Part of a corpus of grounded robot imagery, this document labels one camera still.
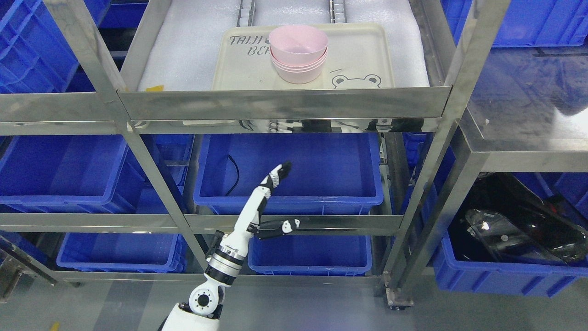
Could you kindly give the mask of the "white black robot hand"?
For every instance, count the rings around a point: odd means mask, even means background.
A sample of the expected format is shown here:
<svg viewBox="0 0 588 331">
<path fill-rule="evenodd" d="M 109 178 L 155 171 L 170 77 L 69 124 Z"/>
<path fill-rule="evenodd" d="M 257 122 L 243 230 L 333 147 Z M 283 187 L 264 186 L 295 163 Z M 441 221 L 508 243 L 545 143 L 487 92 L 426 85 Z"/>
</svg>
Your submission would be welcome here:
<svg viewBox="0 0 588 331">
<path fill-rule="evenodd" d="M 218 253 L 222 252 L 233 258 L 244 259 L 247 256 L 249 240 L 252 237 L 268 239 L 290 234 L 300 228 L 299 219 L 286 219 L 281 222 L 261 222 L 260 220 L 273 191 L 287 178 L 291 168 L 290 161 L 279 164 L 255 187 L 237 218 L 233 232 L 220 242 L 216 250 Z"/>
</svg>

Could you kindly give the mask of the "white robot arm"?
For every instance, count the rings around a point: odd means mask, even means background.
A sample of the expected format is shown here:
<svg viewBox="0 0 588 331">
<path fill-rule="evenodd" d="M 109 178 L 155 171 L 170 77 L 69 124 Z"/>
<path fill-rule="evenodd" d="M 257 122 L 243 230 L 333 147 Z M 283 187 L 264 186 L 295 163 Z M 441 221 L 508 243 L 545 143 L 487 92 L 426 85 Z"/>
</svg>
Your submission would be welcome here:
<svg viewBox="0 0 588 331">
<path fill-rule="evenodd" d="M 252 234 L 234 231 L 215 233 L 207 253 L 206 281 L 191 293 L 187 303 L 177 303 L 160 325 L 160 331 L 217 331 L 225 290 L 242 269 Z"/>
</svg>

